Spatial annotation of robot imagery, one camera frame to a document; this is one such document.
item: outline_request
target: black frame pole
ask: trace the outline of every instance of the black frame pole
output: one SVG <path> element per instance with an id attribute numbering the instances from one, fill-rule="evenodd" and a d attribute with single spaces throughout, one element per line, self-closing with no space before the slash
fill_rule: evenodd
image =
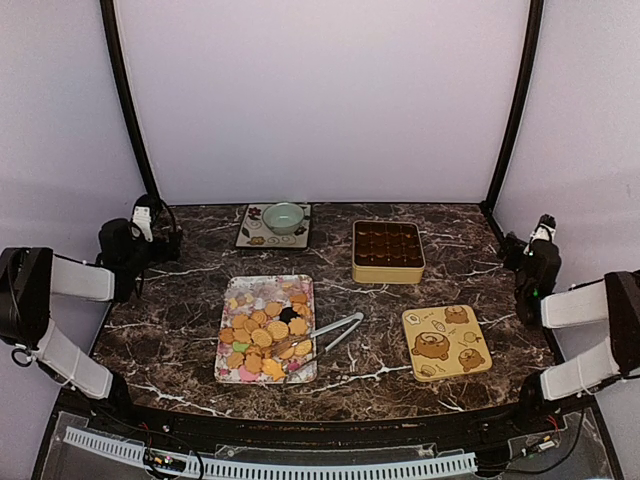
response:
<path id="1" fill-rule="evenodd" d="M 107 47 L 109 49 L 109 58 L 111 59 L 111 68 L 113 69 L 113 78 L 116 81 L 118 97 L 120 98 L 120 107 L 122 115 L 127 125 L 131 147 L 138 163 L 142 182 L 147 193 L 154 198 L 160 198 L 158 185 L 153 177 L 151 163 L 147 156 L 147 150 L 144 148 L 142 140 L 142 132 L 138 124 L 138 117 L 133 105 L 133 96 L 129 89 L 129 80 L 124 65 L 124 57 L 122 55 L 122 45 L 120 44 L 120 35 L 118 34 L 118 22 L 116 20 L 116 11 L 113 0 L 100 0 L 100 8 L 102 9 L 102 22 L 104 24 L 104 34 L 107 39 Z"/>
<path id="2" fill-rule="evenodd" d="M 500 190 L 502 190 L 502 185 L 504 184 L 504 179 L 507 175 L 507 169 L 509 168 L 509 161 L 511 160 L 513 147 L 516 143 L 524 105 L 527 100 L 527 92 L 529 91 L 533 62 L 538 47 L 538 37 L 540 36 L 543 9 L 544 0 L 531 0 L 527 32 L 524 37 L 522 59 L 520 60 L 520 70 L 518 71 L 518 80 L 513 94 L 509 119 L 507 120 L 507 128 L 504 132 L 502 146 L 500 147 L 498 161 L 493 172 L 487 198 L 480 204 L 485 214 L 493 213 L 496 203 L 498 202 L 498 197 L 500 196 Z"/>

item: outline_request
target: square coaster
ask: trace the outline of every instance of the square coaster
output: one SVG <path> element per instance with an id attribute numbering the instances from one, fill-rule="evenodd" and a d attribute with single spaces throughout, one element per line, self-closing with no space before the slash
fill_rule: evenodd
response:
<path id="1" fill-rule="evenodd" d="M 402 314 L 413 376 L 419 382 L 486 372 L 492 361 L 469 305 L 407 310 Z"/>
<path id="2" fill-rule="evenodd" d="M 304 210 L 304 220 L 291 235 L 276 235 L 262 221 L 264 211 L 274 205 L 272 203 L 253 203 L 244 212 L 240 231 L 236 239 L 237 248 L 307 248 L 309 229 L 311 227 L 311 205 L 299 203 Z"/>

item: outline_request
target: orange cookie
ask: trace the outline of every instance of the orange cookie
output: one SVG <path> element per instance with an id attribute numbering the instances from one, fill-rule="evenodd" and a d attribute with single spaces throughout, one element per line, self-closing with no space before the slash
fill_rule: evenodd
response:
<path id="1" fill-rule="evenodd" d="M 254 375 L 260 373 L 262 371 L 262 357 L 255 353 L 247 355 L 247 358 L 244 360 L 244 368 Z"/>
<path id="2" fill-rule="evenodd" d="M 247 348 L 247 355 L 251 355 L 252 353 L 262 356 L 262 349 L 258 345 L 251 345 Z"/>
<path id="3" fill-rule="evenodd" d="M 275 321 L 267 325 L 267 332 L 271 334 L 276 342 L 279 342 L 289 336 L 289 327 L 284 322 Z"/>
<path id="4" fill-rule="evenodd" d="M 220 341 L 231 345 L 234 341 L 233 328 L 223 328 L 220 330 Z"/>
<path id="5" fill-rule="evenodd" d="M 249 333 L 243 328 L 234 330 L 233 338 L 240 343 L 251 343 L 251 335 L 249 335 Z"/>
<path id="6" fill-rule="evenodd" d="M 282 370 L 282 365 L 272 358 L 266 358 L 262 361 L 262 371 L 272 376 L 275 382 L 287 376 Z"/>
<path id="7" fill-rule="evenodd" d="M 256 322 L 258 322 L 258 324 L 263 327 L 265 323 L 267 323 L 267 320 L 269 320 L 269 317 L 267 316 L 266 313 L 264 313 L 263 310 L 256 310 L 255 312 L 253 312 L 251 314 L 251 318 L 253 320 L 255 320 Z"/>
<path id="8" fill-rule="evenodd" d="M 279 356 L 283 360 L 289 360 L 291 357 L 293 357 L 295 350 L 296 350 L 295 347 L 288 348 L 287 350 L 282 352 Z"/>
<path id="9" fill-rule="evenodd" d="M 278 302 L 268 303 L 264 309 L 264 313 L 269 315 L 271 318 L 277 317 L 278 315 L 280 315 L 281 311 L 282 311 L 282 304 Z"/>
<path id="10" fill-rule="evenodd" d="M 293 311 L 301 317 L 308 317 L 311 315 L 311 309 L 302 303 L 294 303 L 292 308 Z"/>
<path id="11" fill-rule="evenodd" d="M 307 321 L 304 318 L 294 318 L 289 322 L 291 335 L 304 335 L 307 333 Z"/>
<path id="12" fill-rule="evenodd" d="M 312 349 L 313 344 L 311 343 L 311 340 L 300 342 L 295 348 L 296 357 L 304 357 L 306 354 L 311 353 Z"/>
<path id="13" fill-rule="evenodd" d="M 231 320 L 231 325 L 233 325 L 233 328 L 242 328 L 244 322 L 248 319 L 249 317 L 246 315 L 236 315 L 233 317 L 233 320 Z"/>
<path id="14" fill-rule="evenodd" d="M 291 303 L 302 303 L 303 305 L 307 303 L 307 296 L 304 293 L 299 293 L 298 295 L 292 295 L 289 297 Z"/>
<path id="15" fill-rule="evenodd" d="M 244 355 L 240 352 L 233 352 L 227 358 L 227 367 L 229 368 L 240 368 L 240 365 L 244 363 Z"/>
<path id="16" fill-rule="evenodd" d="M 262 328 L 258 328 L 251 333 L 251 339 L 253 343 L 261 346 L 262 348 L 269 347 L 273 343 L 273 338 L 269 335 L 269 332 L 263 330 Z"/>
<path id="17" fill-rule="evenodd" d="M 255 329 L 260 328 L 260 325 L 258 325 L 258 322 L 256 322 L 253 318 L 247 318 L 244 321 L 243 327 L 247 332 L 251 333 Z"/>

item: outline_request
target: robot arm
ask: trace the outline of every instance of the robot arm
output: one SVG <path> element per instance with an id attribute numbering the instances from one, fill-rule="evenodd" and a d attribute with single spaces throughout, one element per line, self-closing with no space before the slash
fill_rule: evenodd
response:
<path id="1" fill-rule="evenodd" d="M 108 399 L 114 374 L 89 358 L 50 319 L 51 293 L 107 302 L 115 275 L 104 268 L 54 257 L 49 248 L 7 248 L 0 255 L 0 338 L 16 348 L 23 367 L 37 361 L 87 397 Z"/>
<path id="2" fill-rule="evenodd" d="M 608 321 L 610 334 L 571 360 L 525 380 L 519 417 L 553 410 L 557 400 L 593 394 L 640 367 L 640 281 L 631 272 L 612 272 L 603 279 L 553 294 L 561 259 L 553 243 L 556 223 L 543 215 L 529 242 L 513 233 L 500 251 L 504 267 L 516 275 L 518 318 L 528 327 L 556 329 Z"/>
<path id="3" fill-rule="evenodd" d="M 171 217 L 168 239 L 154 238 L 152 228 L 163 207 Z M 7 248 L 0 255 L 0 339 L 13 345 L 21 367 L 34 361 L 62 385 L 71 384 L 93 400 L 105 400 L 115 413 L 128 416 L 131 399 L 125 380 L 89 358 L 50 318 L 51 294 L 96 302 L 126 302 L 136 281 L 152 263 L 177 260 L 182 230 L 160 199 L 143 195 L 131 220 L 105 223 L 98 235 L 97 265 L 54 255 L 50 248 Z"/>
<path id="4" fill-rule="evenodd" d="M 640 367 L 640 284 L 632 272 L 611 272 L 603 280 L 541 301 L 542 324 L 563 328 L 609 321 L 609 335 L 598 345 L 540 376 L 545 400 L 590 392 L 626 378 Z"/>

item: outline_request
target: white wall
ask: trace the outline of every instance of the white wall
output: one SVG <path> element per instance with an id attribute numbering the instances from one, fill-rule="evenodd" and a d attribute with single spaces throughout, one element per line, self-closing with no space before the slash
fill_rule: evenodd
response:
<path id="1" fill-rule="evenodd" d="M 101 224 L 143 192 L 94 0 L 0 2 L 0 249 L 94 259 Z M 52 317 L 87 350 L 104 305 L 56 298 Z M 0 478 L 31 478 L 58 388 L 0 342 Z"/>
<path id="2" fill-rule="evenodd" d="M 484 199 L 527 0 L 117 4 L 169 203 Z"/>
<path id="3" fill-rule="evenodd" d="M 640 268 L 640 3 L 547 1 L 514 156 L 496 216 L 528 236 L 556 216 L 559 289 Z M 558 334 L 570 356 L 605 326 Z M 640 382 L 598 395 L 627 478 L 640 478 Z"/>

